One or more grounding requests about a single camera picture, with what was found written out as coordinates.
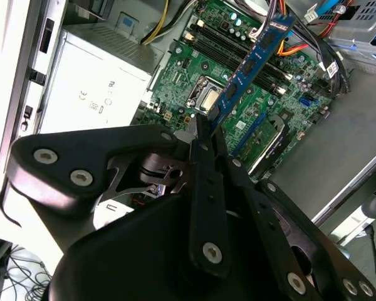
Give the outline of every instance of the silver screw head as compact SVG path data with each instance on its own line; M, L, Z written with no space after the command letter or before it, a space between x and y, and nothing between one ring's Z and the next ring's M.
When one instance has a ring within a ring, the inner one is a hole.
M239 162L237 159L233 159L232 163L234 163L234 165L237 167L241 167L241 162Z
M57 154L51 149L38 149L33 153L33 157L42 164L53 164L58 160Z
M359 286L369 297L373 296L373 290L363 281L359 281Z
M271 184L271 183L268 183L268 188L269 188L269 190L271 190L272 192L276 192L276 188L275 188L275 186L273 185L273 184Z
M89 186L93 182L93 176L88 171L77 169L70 175L71 181L78 186Z
M168 133L166 133L166 132L162 132L162 137L164 139L171 140L171 136Z
M296 273L288 273L287 275L288 283L291 287L300 295L304 295L306 293L306 287L303 283L302 279Z
M207 146L203 143L200 144L200 146L205 150L205 151L208 151L209 149L207 148Z
M343 279L344 287L354 296L358 295L358 290L348 279Z
M215 265L219 264L223 259L221 250L214 243L204 243L202 251L206 259Z

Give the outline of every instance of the motherboard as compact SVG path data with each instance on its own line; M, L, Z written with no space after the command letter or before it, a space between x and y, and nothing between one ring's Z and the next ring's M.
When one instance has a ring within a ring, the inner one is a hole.
M184 130L195 114L207 115L247 55L260 24L220 0L196 8L150 102L135 124ZM330 114L328 82L303 53L272 56L224 121L229 152L253 180L268 177L306 134Z

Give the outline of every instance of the circuit board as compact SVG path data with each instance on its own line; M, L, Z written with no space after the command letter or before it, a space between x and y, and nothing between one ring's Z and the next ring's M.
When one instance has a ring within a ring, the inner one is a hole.
M135 123L160 123L171 131L184 130L199 110L196 105L190 104L193 91L204 82L210 82L214 87L224 87L237 62L242 60L243 50L249 49L252 44L249 33L259 26L219 0L208 0L204 9L195 10L187 29L195 29L192 24L198 20L209 27L210 34L208 32L205 36L205 32L184 31L154 86L150 103L141 108ZM232 29L240 34L233 34ZM187 33L196 35L195 41ZM217 38L223 36L228 40L218 43ZM283 150L267 171L275 168L290 153L313 124L329 114L331 99L325 97L322 86L327 83L317 62L303 53L274 56L269 62L271 66L267 66L268 71L255 78L256 81L222 126L229 152L238 156L248 170L278 136L279 129L271 121L273 118L277 116L282 120L287 132ZM237 150L236 147L254 122L259 125ZM269 172L262 173L262 176L269 176Z

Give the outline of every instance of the floor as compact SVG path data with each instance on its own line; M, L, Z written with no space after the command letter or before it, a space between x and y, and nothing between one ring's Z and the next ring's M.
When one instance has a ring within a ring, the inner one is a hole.
M376 243L376 221L373 223ZM372 247L368 236L356 238L349 242L347 250L352 263L372 282L376 288L376 277L373 267Z

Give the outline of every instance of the blue pcie slot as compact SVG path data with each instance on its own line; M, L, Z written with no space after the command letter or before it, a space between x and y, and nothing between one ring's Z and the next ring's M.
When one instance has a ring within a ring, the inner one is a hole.
M243 135L241 140L238 142L236 148L232 151L232 155L236 156L238 152L244 147L245 143L248 141L252 133L262 123L263 119L266 117L266 111L264 111L249 127L248 131Z
M293 27L294 22L295 19L292 16L276 14L261 33L252 50L220 93L215 106L208 115L212 133L216 131L230 114L232 108L242 97L255 76L270 59L271 55L276 52L281 41Z

